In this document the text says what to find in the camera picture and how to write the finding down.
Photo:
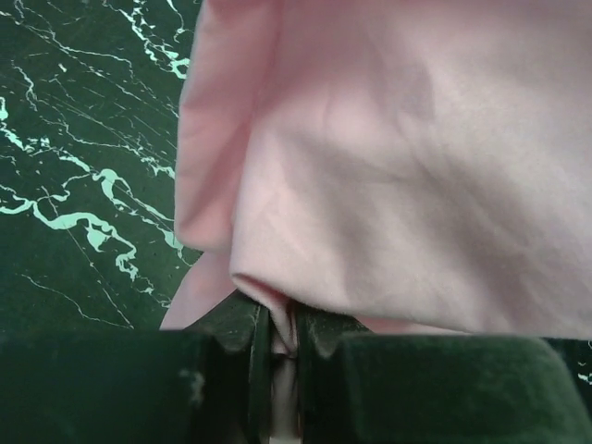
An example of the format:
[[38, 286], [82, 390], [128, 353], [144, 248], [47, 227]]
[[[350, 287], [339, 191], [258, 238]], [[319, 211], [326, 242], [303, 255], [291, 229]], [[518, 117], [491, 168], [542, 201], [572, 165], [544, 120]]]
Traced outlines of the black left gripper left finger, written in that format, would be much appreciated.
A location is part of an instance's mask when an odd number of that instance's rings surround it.
[[183, 330], [1, 339], [5, 443], [266, 443], [270, 319], [232, 295]]

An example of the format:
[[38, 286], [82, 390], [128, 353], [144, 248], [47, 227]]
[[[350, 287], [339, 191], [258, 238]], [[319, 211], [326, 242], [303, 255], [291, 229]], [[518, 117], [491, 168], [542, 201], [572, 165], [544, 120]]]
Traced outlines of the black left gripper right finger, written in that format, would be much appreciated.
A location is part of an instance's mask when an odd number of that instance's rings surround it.
[[508, 335], [379, 335], [296, 315], [306, 443], [587, 443], [585, 343]]

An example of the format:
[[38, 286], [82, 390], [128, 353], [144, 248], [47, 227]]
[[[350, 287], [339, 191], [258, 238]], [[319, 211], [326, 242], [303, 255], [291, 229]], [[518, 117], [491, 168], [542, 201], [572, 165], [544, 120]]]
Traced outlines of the pink satin pillowcase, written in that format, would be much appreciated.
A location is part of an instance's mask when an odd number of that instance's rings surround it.
[[163, 320], [234, 290], [299, 439], [297, 303], [382, 333], [591, 335], [587, 1], [206, 1], [179, 101]]

